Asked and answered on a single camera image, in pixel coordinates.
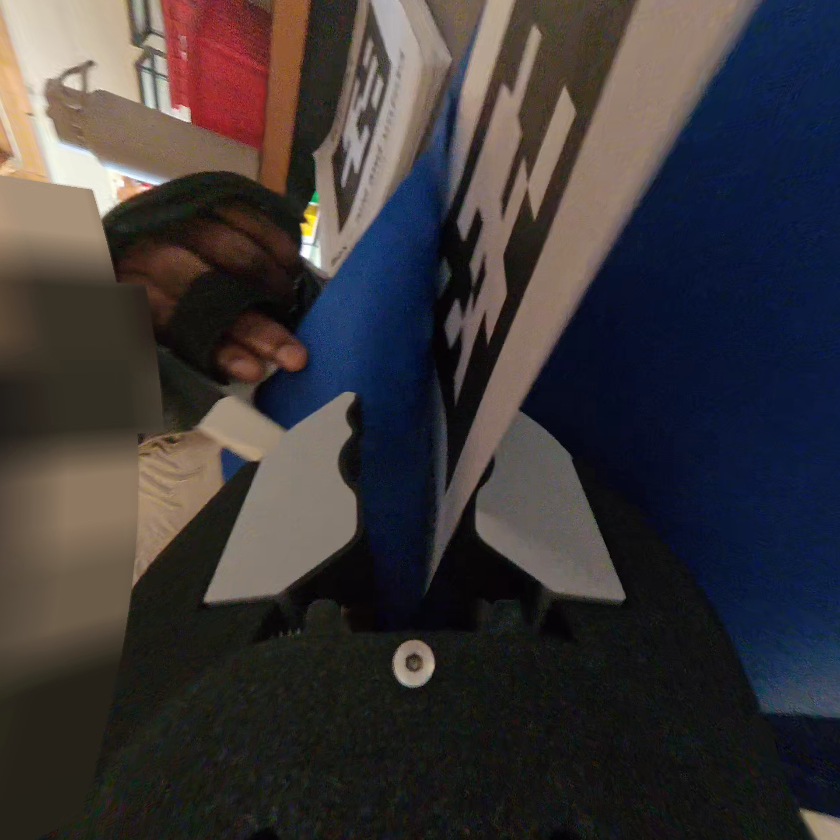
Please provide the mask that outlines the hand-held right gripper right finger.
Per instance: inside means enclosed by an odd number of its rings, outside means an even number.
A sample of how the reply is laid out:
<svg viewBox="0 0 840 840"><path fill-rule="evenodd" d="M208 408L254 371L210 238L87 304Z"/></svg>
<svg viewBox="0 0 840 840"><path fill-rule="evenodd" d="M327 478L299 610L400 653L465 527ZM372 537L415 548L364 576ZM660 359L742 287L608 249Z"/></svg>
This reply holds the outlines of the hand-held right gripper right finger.
<svg viewBox="0 0 840 840"><path fill-rule="evenodd" d="M554 595L626 600L572 456L524 413L514 417L477 492L476 534Z"/></svg>

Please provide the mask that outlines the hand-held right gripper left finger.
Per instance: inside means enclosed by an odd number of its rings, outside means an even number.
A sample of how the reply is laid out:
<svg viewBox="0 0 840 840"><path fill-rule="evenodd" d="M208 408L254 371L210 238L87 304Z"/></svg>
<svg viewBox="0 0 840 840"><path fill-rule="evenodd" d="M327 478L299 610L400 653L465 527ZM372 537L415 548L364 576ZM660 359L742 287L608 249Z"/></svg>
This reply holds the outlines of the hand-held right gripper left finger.
<svg viewBox="0 0 840 840"><path fill-rule="evenodd" d="M286 595L361 534L355 478L358 397L344 392L283 432L259 462L204 604Z"/></svg>

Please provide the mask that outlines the white printed tag sheet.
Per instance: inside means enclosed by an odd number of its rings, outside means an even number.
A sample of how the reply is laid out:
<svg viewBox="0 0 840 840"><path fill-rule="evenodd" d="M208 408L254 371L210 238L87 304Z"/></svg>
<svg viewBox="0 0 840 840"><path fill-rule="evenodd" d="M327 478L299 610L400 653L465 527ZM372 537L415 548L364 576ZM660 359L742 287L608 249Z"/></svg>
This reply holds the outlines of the white printed tag sheet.
<svg viewBox="0 0 840 840"><path fill-rule="evenodd" d="M436 305L431 581L497 447L758 2L487 2Z"/></svg>

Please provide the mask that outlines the blue paper folder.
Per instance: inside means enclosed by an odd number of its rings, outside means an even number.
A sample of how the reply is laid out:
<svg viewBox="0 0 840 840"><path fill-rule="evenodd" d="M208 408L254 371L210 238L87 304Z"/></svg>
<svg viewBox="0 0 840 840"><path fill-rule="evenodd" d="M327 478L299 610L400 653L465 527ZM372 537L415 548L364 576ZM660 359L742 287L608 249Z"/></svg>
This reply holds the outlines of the blue paper folder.
<svg viewBox="0 0 840 840"><path fill-rule="evenodd" d="M521 406L838 718L838 2L758 2Z"/></svg>

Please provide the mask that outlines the person's left hand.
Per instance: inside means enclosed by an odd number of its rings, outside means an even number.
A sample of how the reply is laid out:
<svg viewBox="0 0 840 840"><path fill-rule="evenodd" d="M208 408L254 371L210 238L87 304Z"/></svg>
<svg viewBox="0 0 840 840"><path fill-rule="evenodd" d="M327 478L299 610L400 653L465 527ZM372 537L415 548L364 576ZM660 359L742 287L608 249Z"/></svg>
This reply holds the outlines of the person's left hand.
<svg viewBox="0 0 840 840"><path fill-rule="evenodd" d="M114 270L117 281L145 291L155 337L177 358L218 382L255 384L308 362L291 326L299 248L264 215L222 206L138 237Z"/></svg>

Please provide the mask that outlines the person's pale clothing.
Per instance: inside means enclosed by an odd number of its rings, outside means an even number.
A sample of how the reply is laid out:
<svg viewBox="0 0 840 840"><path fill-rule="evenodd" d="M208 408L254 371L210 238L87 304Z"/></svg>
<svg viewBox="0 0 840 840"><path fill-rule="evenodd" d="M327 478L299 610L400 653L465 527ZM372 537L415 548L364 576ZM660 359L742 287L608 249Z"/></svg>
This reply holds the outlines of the person's pale clothing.
<svg viewBox="0 0 840 840"><path fill-rule="evenodd" d="M133 585L223 485L221 448L199 432L146 437L138 456Z"/></svg>

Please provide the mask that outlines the red plastic basket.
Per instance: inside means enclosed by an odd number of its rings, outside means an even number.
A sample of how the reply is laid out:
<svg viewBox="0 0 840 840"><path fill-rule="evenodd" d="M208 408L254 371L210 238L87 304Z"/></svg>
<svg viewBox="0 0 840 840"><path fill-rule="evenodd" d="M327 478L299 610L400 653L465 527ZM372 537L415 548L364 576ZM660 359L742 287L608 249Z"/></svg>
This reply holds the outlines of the red plastic basket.
<svg viewBox="0 0 840 840"><path fill-rule="evenodd" d="M162 1L172 105L201 129L260 151L270 13L247 1Z"/></svg>

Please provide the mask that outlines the wooden post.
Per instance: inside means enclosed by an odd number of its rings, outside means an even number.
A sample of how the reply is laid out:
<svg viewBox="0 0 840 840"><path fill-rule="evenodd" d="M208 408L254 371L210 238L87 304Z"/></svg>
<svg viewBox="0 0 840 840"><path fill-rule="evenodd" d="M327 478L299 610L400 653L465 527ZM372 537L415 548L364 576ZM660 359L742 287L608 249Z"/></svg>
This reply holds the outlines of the wooden post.
<svg viewBox="0 0 840 840"><path fill-rule="evenodd" d="M259 181L277 193L287 189L310 9L310 1L275 1L271 4Z"/></svg>

